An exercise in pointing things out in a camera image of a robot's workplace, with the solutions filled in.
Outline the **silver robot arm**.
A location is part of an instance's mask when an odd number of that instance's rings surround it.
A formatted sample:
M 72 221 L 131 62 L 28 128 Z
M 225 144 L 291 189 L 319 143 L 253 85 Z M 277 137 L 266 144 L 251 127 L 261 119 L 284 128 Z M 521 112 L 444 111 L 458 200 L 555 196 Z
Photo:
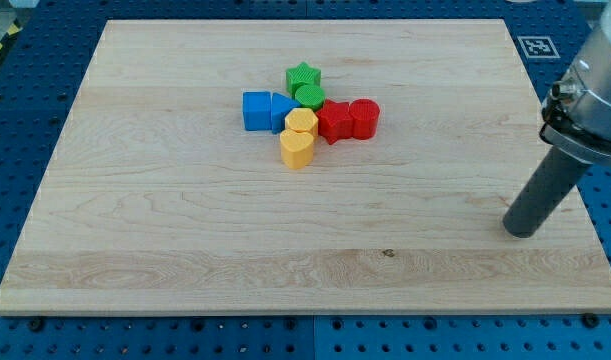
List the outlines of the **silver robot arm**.
M 611 1 L 543 102 L 540 137 L 582 164 L 611 167 Z

